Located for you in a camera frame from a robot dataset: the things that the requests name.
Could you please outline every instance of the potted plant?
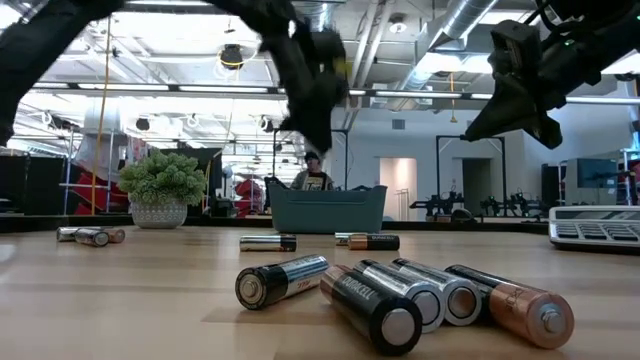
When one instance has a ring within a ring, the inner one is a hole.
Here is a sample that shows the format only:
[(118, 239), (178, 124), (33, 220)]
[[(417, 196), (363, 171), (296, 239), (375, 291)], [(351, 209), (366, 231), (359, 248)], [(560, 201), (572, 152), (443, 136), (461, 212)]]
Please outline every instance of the potted plant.
[(187, 205), (202, 201), (206, 181), (198, 160), (178, 154), (151, 155), (120, 170), (118, 187), (129, 193), (133, 222), (143, 229), (175, 229)]

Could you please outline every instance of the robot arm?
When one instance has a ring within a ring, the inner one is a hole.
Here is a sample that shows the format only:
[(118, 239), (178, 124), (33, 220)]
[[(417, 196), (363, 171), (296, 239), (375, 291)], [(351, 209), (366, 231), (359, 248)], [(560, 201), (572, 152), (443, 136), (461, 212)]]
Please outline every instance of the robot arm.
[[(271, 53), (289, 96), (290, 118), (285, 120), (285, 128), (300, 131), (320, 152), (326, 152), (331, 147), (331, 109), (346, 95), (346, 77), (329, 61), (344, 61), (340, 36), (332, 31), (319, 33), (322, 36), (311, 33), (296, 17), (289, 0), (206, 2), (239, 16), (262, 36), (261, 49)], [(123, 5), (124, 0), (49, 0), (28, 22), (13, 24), (0, 35), (0, 145), (13, 135), (20, 99), (87, 24)], [(289, 37), (291, 22), (296, 25), (293, 37)], [(310, 113), (309, 103), (322, 108), (324, 116)], [(309, 128), (306, 124), (312, 118), (316, 123)]]
[[(495, 91), (467, 129), (466, 140), (523, 129), (550, 149), (559, 146), (560, 125), (547, 111), (564, 106), (567, 94), (580, 85), (599, 83), (602, 70), (640, 46), (638, 0), (536, 2), (551, 35), (541, 41), (535, 27), (510, 20), (492, 30)], [(582, 20), (554, 25), (545, 16), (546, 6), (562, 20)]]

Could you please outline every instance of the calculator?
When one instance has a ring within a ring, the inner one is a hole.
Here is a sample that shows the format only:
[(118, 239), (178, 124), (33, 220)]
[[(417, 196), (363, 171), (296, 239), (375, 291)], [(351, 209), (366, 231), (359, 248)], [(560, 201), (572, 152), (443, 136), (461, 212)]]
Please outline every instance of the calculator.
[(640, 253), (640, 206), (562, 206), (549, 212), (549, 238), (566, 250)]

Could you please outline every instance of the table surface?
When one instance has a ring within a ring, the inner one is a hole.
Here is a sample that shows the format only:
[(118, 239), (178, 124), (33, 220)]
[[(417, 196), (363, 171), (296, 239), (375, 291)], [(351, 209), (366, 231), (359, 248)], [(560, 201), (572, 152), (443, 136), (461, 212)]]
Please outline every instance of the table surface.
[(461, 263), (562, 294), (576, 328), (559, 350), (537, 349), (493, 327), (442, 326), (407, 359), (638, 359), (640, 259), (554, 250), (548, 238), (512, 233), (397, 232), (401, 249), (357, 252), (332, 236), (301, 235), (297, 253), (240, 253), (238, 239), (265, 229), (126, 228), (101, 249), (56, 243), (55, 234), (0, 235), (3, 360), (374, 359), (369, 343), (317, 289), (265, 311), (234, 293), (248, 266), (305, 254), (353, 266), (406, 257)]

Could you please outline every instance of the person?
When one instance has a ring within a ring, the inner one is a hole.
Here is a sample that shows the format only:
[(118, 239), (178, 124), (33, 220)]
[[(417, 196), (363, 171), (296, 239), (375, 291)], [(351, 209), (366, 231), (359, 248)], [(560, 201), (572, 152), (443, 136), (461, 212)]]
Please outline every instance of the person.
[(307, 170), (296, 175), (290, 188), (307, 191), (333, 190), (333, 180), (322, 171), (318, 154), (309, 151), (304, 155), (304, 161), (307, 163)]

